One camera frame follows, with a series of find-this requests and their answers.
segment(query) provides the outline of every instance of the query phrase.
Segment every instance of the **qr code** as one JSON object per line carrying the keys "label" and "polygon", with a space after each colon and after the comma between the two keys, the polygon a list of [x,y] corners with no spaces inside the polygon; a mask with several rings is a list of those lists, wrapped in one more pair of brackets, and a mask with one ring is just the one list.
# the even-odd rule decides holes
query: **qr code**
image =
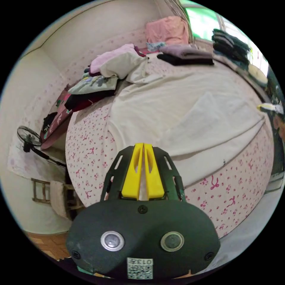
{"label": "qr code", "polygon": [[149,265],[129,265],[128,278],[153,279],[153,267]]}

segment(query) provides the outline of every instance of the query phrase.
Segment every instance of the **black fan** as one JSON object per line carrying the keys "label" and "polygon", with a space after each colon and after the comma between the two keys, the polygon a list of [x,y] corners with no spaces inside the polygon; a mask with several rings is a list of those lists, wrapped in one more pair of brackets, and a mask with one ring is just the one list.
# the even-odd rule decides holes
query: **black fan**
{"label": "black fan", "polygon": [[33,130],[25,126],[19,126],[17,129],[17,135],[18,138],[24,143],[23,146],[24,152],[30,152],[32,150],[35,154],[46,159],[47,161],[54,162],[61,167],[66,167],[66,164],[53,160],[47,154],[35,148],[35,147],[40,147],[42,145],[42,140],[41,137]]}

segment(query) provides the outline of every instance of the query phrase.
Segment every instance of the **parquet floor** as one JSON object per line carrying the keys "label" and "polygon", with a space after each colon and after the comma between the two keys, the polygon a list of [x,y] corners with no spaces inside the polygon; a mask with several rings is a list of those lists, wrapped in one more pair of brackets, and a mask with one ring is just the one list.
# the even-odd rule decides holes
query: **parquet floor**
{"label": "parquet floor", "polygon": [[67,232],[56,235],[39,235],[26,232],[26,235],[37,248],[50,257],[56,260],[70,257],[65,247]]}

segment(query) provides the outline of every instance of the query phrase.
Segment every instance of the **curtain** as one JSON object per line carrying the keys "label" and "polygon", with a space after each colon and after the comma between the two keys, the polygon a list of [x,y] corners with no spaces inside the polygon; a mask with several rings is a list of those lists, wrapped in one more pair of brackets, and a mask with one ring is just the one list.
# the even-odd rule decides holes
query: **curtain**
{"label": "curtain", "polygon": [[184,21],[188,23],[189,43],[194,43],[194,37],[192,34],[189,17],[185,8],[183,8],[182,5],[180,4],[180,1],[179,0],[164,0],[164,1],[175,16],[181,17]]}

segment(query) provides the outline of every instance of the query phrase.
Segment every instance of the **screw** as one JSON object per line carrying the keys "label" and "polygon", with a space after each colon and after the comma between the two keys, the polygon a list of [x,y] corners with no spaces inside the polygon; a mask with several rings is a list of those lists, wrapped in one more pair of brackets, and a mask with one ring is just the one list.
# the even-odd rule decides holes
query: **screw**
{"label": "screw", "polygon": [[205,259],[206,261],[209,261],[209,260],[211,260],[213,257],[214,257],[214,253],[213,253],[213,252],[208,252],[208,253],[205,255],[204,259]]}
{"label": "screw", "polygon": [[79,254],[77,251],[75,251],[75,250],[72,251],[71,255],[72,255],[75,259],[80,259],[80,258],[81,258],[80,254]]}
{"label": "screw", "polygon": [[140,213],[140,214],[145,214],[147,211],[148,211],[148,208],[147,208],[147,206],[145,206],[145,205],[141,205],[141,206],[139,206],[138,207],[138,212]]}

